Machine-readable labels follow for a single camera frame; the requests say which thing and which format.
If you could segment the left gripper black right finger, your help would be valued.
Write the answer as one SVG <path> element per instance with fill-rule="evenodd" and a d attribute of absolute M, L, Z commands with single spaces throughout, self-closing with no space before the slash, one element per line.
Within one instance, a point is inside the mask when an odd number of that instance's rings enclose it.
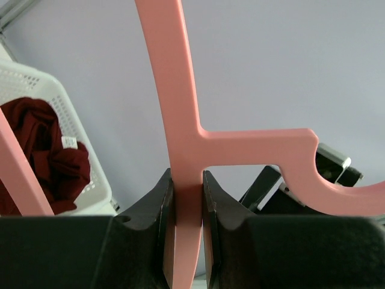
<path fill-rule="evenodd" d="M 209 288 L 383 288 L 384 228 L 363 217 L 257 215 L 203 174 Z"/>

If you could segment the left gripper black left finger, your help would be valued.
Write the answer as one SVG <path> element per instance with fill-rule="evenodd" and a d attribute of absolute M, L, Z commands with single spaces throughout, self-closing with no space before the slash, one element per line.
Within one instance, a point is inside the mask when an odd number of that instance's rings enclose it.
<path fill-rule="evenodd" d="M 2 288 L 170 288 L 173 182 L 166 170 L 117 216 L 2 217 Z"/>

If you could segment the maroon t shirt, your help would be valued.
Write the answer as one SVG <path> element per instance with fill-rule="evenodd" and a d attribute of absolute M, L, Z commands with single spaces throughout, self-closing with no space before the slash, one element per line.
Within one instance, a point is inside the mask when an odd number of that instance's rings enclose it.
<path fill-rule="evenodd" d="M 1 105 L 54 214 L 73 211 L 90 183 L 88 150 L 81 142 L 64 147 L 54 109 L 44 100 L 23 97 Z"/>

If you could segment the wide pink hanger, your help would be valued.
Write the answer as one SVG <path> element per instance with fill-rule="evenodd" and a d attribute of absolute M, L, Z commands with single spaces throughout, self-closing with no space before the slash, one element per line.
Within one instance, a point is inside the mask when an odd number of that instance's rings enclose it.
<path fill-rule="evenodd" d="M 194 72 L 180 1 L 137 1 L 158 93 L 173 182 L 173 275 L 170 288 L 191 288 L 199 249 L 205 248 L 203 231 L 203 174 L 211 166 L 264 165 L 283 178 L 279 166 L 255 162 L 263 141 L 317 141 L 310 129 L 261 131 L 206 131 L 197 105 Z M 257 215 L 256 193 L 241 201 Z M 325 215 L 309 207 L 290 216 Z M 28 160 L 1 110 L 1 218 L 62 217 L 54 214 Z M 375 221 L 374 217 L 363 217 Z"/>

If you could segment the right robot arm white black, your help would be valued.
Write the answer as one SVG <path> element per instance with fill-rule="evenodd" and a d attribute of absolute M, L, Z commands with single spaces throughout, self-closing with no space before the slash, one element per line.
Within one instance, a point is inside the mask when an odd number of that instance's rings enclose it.
<path fill-rule="evenodd" d="M 263 141 L 255 162 L 279 166 L 290 190 L 308 207 L 335 216 L 384 214 L 384 183 L 343 187 L 323 179 L 315 167 L 315 141 Z"/>

